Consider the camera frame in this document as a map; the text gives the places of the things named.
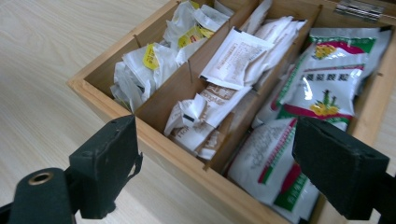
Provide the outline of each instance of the yellow label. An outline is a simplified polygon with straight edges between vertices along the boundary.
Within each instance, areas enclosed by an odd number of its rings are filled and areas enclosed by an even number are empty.
[[[211,30],[206,29],[205,27],[200,27],[199,31],[206,38],[210,38],[215,33],[215,32],[213,32]]]
[[[196,42],[204,38],[198,26],[192,26],[192,28],[186,32],[181,38],[178,39],[178,47],[184,48],[189,44]]]
[[[154,44],[149,44],[147,49],[146,49],[146,53],[143,56],[143,64],[152,70],[155,70],[158,68],[158,61],[157,61],[157,57],[155,57],[155,53],[154,53]]]
[[[194,1],[190,1],[190,3],[195,9],[199,8],[199,4],[198,3],[194,2]]]

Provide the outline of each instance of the white packet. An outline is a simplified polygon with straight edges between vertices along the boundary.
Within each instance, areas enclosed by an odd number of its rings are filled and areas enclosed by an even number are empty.
[[[154,44],[153,49],[159,64],[159,67],[154,70],[154,80],[158,90],[177,70],[177,63],[175,62],[177,50],[169,49],[157,43]]]
[[[255,199],[272,204],[294,159],[296,119],[276,119],[256,128],[235,157],[228,177]]]
[[[186,63],[187,60],[192,56],[192,54],[194,54],[195,51],[197,51],[198,48],[200,48],[206,42],[206,40],[207,38],[200,39],[180,49],[175,58],[177,65],[181,66],[183,63]]]
[[[143,104],[142,91],[134,84],[131,77],[127,76],[127,74],[119,69],[116,69],[114,78],[118,81],[118,85],[122,92],[128,97],[132,112],[135,112],[136,109]]]
[[[379,61],[383,55],[391,37],[391,30],[383,28],[312,28],[310,36],[315,39],[321,37],[347,37],[347,38],[374,38],[375,43],[369,52],[368,60],[364,66],[362,77],[368,77],[379,66]]]
[[[250,35],[254,35],[264,22],[271,5],[272,0],[263,0],[242,25],[241,30]]]
[[[197,156],[197,152],[195,150],[214,130],[214,127],[205,122],[201,122],[193,127],[188,127],[186,125],[182,128],[174,129],[170,133],[169,139],[189,151],[193,156]]]
[[[174,106],[164,135],[188,151],[195,152],[249,90],[250,87],[235,91],[209,84],[194,100],[186,100],[182,104],[178,102]]]
[[[252,86],[261,74],[247,77],[248,65],[273,46],[271,43],[233,28],[205,67],[200,78],[234,90]]]
[[[292,65],[290,66],[288,73],[291,72],[291,69],[292,69]],[[267,122],[269,122],[271,120],[276,119],[277,114],[279,113],[280,107],[275,106],[275,103],[276,103],[275,100],[276,100],[276,97],[279,94],[280,90],[285,85],[286,80],[287,80],[287,75],[282,76],[279,79],[279,82],[276,84],[276,87],[272,91],[271,95],[265,101],[262,108],[259,110],[256,117],[254,118],[254,120],[251,124],[251,127],[253,129],[259,127],[260,125],[266,124]]]
[[[172,20],[166,22],[167,28],[163,34],[163,39],[170,43],[171,49],[177,49],[178,39],[195,25],[196,20],[192,15],[194,10],[195,8],[190,1],[181,2]]]
[[[282,17],[276,21],[266,23],[262,26],[254,36],[260,39],[275,43],[277,37],[285,30],[285,28],[291,23],[292,16]]]
[[[153,71],[143,64],[143,57],[146,53],[147,47],[133,50],[122,56],[125,64],[131,69],[131,78],[134,83],[142,88],[145,88],[147,80],[154,81]]]
[[[179,128],[184,127],[185,124],[183,123],[182,114],[183,114],[183,112],[180,108],[180,104],[179,103],[175,104],[174,107],[172,108],[169,119],[166,122],[165,130],[163,131],[163,135],[168,137],[169,134],[171,134],[171,132],[174,129],[179,129]]]
[[[282,60],[285,53],[293,44],[293,41],[297,38],[301,26],[305,23],[306,21],[292,21],[290,25],[281,32],[274,42],[275,46],[270,50],[268,56],[262,62],[262,64],[265,65],[264,71],[274,68],[280,60]]]
[[[283,58],[293,40],[297,37],[297,26],[299,24],[297,21],[289,21],[291,20],[290,18],[285,18],[285,20],[286,27],[282,26],[282,30],[276,30],[274,35],[267,36],[268,41],[274,43],[275,46],[267,54],[261,55],[247,67],[247,77],[259,77],[262,84],[267,78],[262,77],[262,74],[274,68]]]
[[[203,115],[204,121],[212,127],[218,127],[250,90],[251,87],[235,91],[209,84],[200,93],[207,100],[207,108]]]
[[[213,32],[216,32],[224,22],[230,19],[229,16],[207,5],[202,5],[201,8],[196,9],[193,16],[199,24]]]
[[[319,191],[308,177],[301,173],[301,169],[294,169],[295,167],[298,167],[298,164],[293,164],[272,207],[288,221],[297,224],[300,219],[309,220]]]
[[[201,122],[201,117],[206,109],[207,100],[200,94],[195,94],[193,100],[178,102],[181,109],[183,124],[193,127]]]
[[[231,17],[233,15],[233,11],[224,6],[221,2],[219,2],[218,0],[215,1],[215,10],[221,12],[222,14]]]
[[[121,90],[119,84],[114,84],[110,87],[111,94],[114,96],[114,100],[119,103],[119,105],[124,106],[128,110],[131,110],[129,106],[129,99],[128,96]]]

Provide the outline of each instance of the paper packet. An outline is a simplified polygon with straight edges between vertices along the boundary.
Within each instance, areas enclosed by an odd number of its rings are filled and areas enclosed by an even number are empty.
[[[272,0],[262,1],[247,19],[247,21],[241,26],[241,30],[250,35],[254,35],[264,22],[271,5]]]
[[[228,177],[261,203],[271,205],[293,165],[296,119],[277,119],[256,128],[233,160]]]
[[[294,163],[272,207],[288,221],[297,224],[301,219],[309,220],[318,195],[318,189]]]
[[[193,17],[194,11],[195,8],[190,1],[181,2],[172,20],[166,22],[167,28],[163,34],[163,39],[170,43],[171,49],[178,49],[179,38],[196,24],[196,20]]]
[[[274,45],[233,28],[203,70],[200,78],[219,86],[241,90],[261,74],[247,76],[248,65]]]
[[[233,15],[233,11],[224,6],[221,2],[219,2],[218,0],[215,0],[215,10],[221,12],[222,14],[231,17]]]
[[[194,100],[178,102],[174,106],[163,134],[196,155],[196,149],[250,89],[235,91],[209,84]]]
[[[201,8],[196,9],[193,16],[199,24],[213,32],[216,32],[224,22],[230,19],[229,16],[207,5],[202,5]]]
[[[120,98],[124,98],[126,96],[131,110],[135,112],[136,109],[143,104],[143,92],[136,84],[134,84],[134,80],[132,79],[132,76],[130,76],[131,73],[132,72],[125,63],[116,63],[116,69],[114,72],[116,86],[113,87],[112,90],[114,91],[115,96],[119,96]],[[120,90],[123,92],[123,94],[120,94],[117,91],[117,87],[120,87]]]

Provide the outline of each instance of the sealed pouch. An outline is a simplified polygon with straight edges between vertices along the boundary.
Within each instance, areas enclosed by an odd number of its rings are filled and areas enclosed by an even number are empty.
[[[362,64],[305,70],[295,79],[299,85],[281,107],[278,118],[308,116],[346,130],[354,116],[353,98],[362,70]]]
[[[180,49],[175,58],[177,65],[181,66],[183,63],[186,63],[190,56],[195,53],[195,51],[197,51],[198,48],[206,42],[206,40],[207,38],[202,38]]]
[[[221,12],[222,14],[231,17],[233,15],[233,11],[230,8],[227,8],[224,6],[221,2],[218,0],[215,0],[215,10]]]
[[[379,61],[390,41],[390,27],[381,28],[312,28],[310,31],[312,42],[323,42],[341,38],[351,38],[355,42],[374,41],[368,60],[364,66],[362,77],[368,77],[378,67]]]
[[[246,76],[248,65],[273,44],[233,28],[203,70],[200,78],[216,85],[241,90],[252,86],[261,74]]]
[[[274,35],[264,37],[264,40],[272,42],[274,47],[247,67],[247,78],[259,76],[260,82],[263,83],[266,77],[262,74],[274,68],[280,62],[297,37],[300,27],[305,24],[305,21],[291,21],[291,17],[285,18],[285,21],[286,24],[281,29],[272,31]]]
[[[196,24],[196,20],[192,15],[194,10],[195,7],[191,1],[181,2],[172,20],[166,22],[167,28],[163,34],[163,39],[170,43],[171,49],[177,49],[178,39]]]
[[[229,16],[222,14],[207,5],[202,5],[193,12],[195,20],[206,29],[216,32],[224,22],[230,19]]]
[[[346,42],[347,40],[312,43],[297,60],[288,81],[276,97],[276,106],[281,106],[291,100],[298,86],[304,84],[302,75],[307,70],[365,64],[368,59],[367,51],[371,50],[375,41],[367,39],[364,42],[352,40]],[[357,84],[353,86],[352,91],[356,91]]]
[[[132,71],[132,79],[134,83],[144,88],[147,80],[154,81],[153,70],[148,68],[144,63],[145,54],[148,51],[148,46],[133,50],[122,56],[124,63]]]
[[[228,177],[261,203],[272,204],[294,159],[296,119],[276,119],[256,128],[235,157]]]
[[[308,221],[318,199],[318,189],[294,163],[272,207],[291,223]]]
[[[254,35],[263,24],[271,5],[272,0],[262,1],[247,21],[242,25],[241,30],[250,35]]]
[[[158,68],[154,70],[153,75],[156,89],[158,90],[178,68],[177,63],[175,62],[177,50],[170,49],[157,43],[154,44],[153,50],[155,57],[158,60]]]
[[[194,155],[196,149],[223,122],[250,87],[240,91],[209,84],[193,100],[178,102],[164,135]]]
[[[123,92],[123,94],[120,94],[119,92],[117,93],[114,87],[113,92],[116,93],[115,96],[120,96],[122,98],[126,96],[132,112],[135,112],[136,109],[143,104],[143,92],[136,84],[134,84],[134,80],[129,75],[130,73],[123,62],[116,63],[114,80],[116,83],[116,87],[120,87],[120,90]]]

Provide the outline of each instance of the box compartment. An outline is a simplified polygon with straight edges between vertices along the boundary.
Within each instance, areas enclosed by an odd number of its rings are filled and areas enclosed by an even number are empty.
[[[210,5],[212,1],[196,1]],[[274,68],[267,81],[244,101],[243,109],[235,114],[231,130],[212,161],[203,163],[162,135],[166,121],[177,101],[191,99],[202,91],[207,83],[198,76],[214,55],[222,40],[233,28],[239,27],[259,4],[259,1],[221,1],[236,10],[235,14],[212,36],[189,61],[177,71],[136,111],[139,148],[159,163],[191,190],[216,207],[222,214],[237,223],[287,222],[273,210],[258,203],[242,189],[221,175],[227,160],[233,155],[238,143],[248,130],[251,121],[262,103],[277,83],[277,77],[285,71],[287,64],[299,55],[311,27],[378,27],[394,25],[391,17],[383,22],[367,23],[343,15],[334,14],[335,3],[330,1],[274,0],[267,18],[291,15],[295,19],[307,19],[286,56]],[[171,20],[177,1],[170,1],[159,11],[135,28],[105,53],[83,68],[68,85],[104,121],[130,114],[112,99],[109,87],[113,85],[114,66],[124,53],[138,49],[148,43],[162,40],[166,20]],[[378,132],[383,112],[389,101],[395,76],[392,74],[396,55],[396,37],[392,37],[376,74],[367,81],[364,93],[356,102],[356,118],[348,132],[368,145],[372,145]],[[319,200],[313,221],[318,223],[340,223],[344,219],[323,198]]]

